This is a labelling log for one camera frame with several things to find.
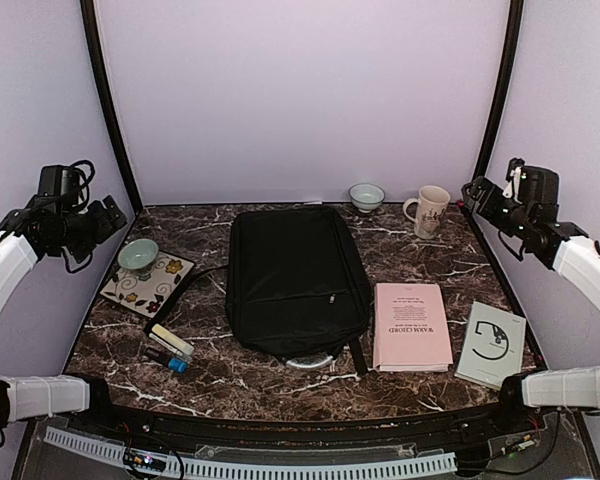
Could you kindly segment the pink book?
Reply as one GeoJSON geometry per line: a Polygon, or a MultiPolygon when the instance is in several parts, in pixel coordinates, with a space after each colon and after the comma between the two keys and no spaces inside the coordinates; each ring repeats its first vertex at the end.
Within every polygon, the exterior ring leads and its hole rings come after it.
{"type": "Polygon", "coordinates": [[[378,283],[374,291],[373,368],[446,372],[453,363],[437,284],[378,283]]]}

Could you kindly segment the grey white booklet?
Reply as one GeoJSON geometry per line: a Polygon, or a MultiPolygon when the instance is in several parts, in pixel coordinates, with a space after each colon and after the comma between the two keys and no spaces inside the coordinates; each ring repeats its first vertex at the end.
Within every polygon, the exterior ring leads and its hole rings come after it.
{"type": "Polygon", "coordinates": [[[524,317],[474,301],[455,376],[499,391],[521,372],[525,330],[524,317]]]}

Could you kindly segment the black student backpack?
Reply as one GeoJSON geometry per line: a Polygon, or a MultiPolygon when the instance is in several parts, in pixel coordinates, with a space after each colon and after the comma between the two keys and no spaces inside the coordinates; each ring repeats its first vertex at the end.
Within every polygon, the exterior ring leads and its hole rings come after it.
{"type": "Polygon", "coordinates": [[[282,363],[349,348],[365,375],[360,337],[372,288],[356,243],[326,205],[249,211],[231,225],[225,313],[244,348],[282,363]]]}

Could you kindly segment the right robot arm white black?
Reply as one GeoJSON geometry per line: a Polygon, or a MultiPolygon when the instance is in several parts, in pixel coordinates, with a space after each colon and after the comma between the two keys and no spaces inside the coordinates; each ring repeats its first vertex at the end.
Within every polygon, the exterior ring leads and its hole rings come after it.
{"type": "Polygon", "coordinates": [[[529,330],[549,356],[545,368],[505,379],[491,426],[510,434],[530,408],[600,414],[600,241],[561,219],[558,174],[511,167],[503,182],[470,180],[460,200],[510,267],[529,330]]]}

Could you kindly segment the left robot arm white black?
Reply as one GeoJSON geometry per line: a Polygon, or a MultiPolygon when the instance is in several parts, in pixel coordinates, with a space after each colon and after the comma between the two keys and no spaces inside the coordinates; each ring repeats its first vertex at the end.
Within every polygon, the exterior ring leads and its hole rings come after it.
{"type": "MultiPolygon", "coordinates": [[[[90,197],[94,164],[42,168],[38,190],[22,209],[0,222],[0,314],[21,281],[46,257],[60,258],[69,274],[86,269],[97,246],[127,224],[111,196],[90,197]]],[[[18,421],[81,413],[100,436],[121,427],[105,380],[90,375],[7,377],[0,375],[0,435],[18,421]]]]}

